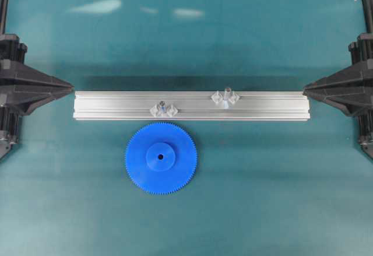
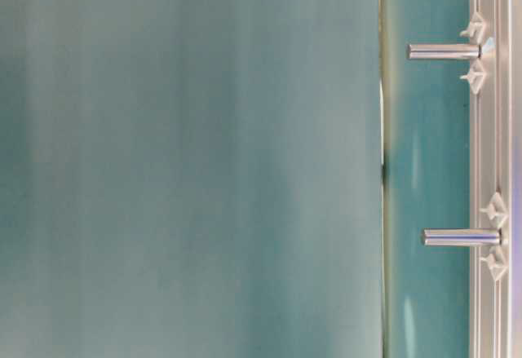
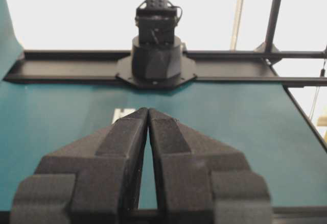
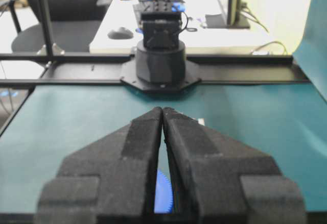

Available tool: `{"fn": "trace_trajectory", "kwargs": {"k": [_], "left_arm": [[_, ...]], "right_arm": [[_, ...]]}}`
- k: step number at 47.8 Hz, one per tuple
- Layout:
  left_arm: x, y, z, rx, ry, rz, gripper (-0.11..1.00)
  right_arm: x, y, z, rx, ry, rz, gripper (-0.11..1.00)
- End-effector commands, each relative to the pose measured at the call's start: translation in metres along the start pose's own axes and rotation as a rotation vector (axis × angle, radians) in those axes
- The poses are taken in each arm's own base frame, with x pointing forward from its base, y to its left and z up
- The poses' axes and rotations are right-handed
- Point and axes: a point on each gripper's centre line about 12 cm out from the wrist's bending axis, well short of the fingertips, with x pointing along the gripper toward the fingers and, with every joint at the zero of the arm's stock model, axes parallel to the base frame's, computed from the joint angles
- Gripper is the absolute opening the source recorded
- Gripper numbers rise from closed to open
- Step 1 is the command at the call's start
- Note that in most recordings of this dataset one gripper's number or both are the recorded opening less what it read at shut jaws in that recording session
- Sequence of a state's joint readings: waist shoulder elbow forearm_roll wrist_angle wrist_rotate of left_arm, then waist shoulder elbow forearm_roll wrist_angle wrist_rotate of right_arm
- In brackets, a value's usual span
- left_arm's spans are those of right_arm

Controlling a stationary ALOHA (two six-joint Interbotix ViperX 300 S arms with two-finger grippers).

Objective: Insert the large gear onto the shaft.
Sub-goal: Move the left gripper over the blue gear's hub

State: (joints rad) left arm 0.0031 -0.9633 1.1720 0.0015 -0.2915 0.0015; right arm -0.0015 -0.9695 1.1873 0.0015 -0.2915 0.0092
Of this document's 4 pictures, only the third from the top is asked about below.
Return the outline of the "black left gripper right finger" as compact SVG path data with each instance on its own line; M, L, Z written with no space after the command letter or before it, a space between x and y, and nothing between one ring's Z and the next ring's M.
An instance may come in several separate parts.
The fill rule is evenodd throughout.
M168 223L272 223L265 179L244 153L149 110L159 210Z

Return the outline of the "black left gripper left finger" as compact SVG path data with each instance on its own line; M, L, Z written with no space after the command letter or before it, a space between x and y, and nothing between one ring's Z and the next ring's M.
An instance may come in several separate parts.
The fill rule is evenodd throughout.
M148 109L43 156L14 196L10 223L117 223L137 207Z

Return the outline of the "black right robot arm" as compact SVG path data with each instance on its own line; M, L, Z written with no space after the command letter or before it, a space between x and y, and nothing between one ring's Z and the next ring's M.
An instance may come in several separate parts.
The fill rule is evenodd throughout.
M118 60L116 77L140 89L171 89L196 79L196 63L175 36L182 9L169 0L144 0L136 9L138 35Z

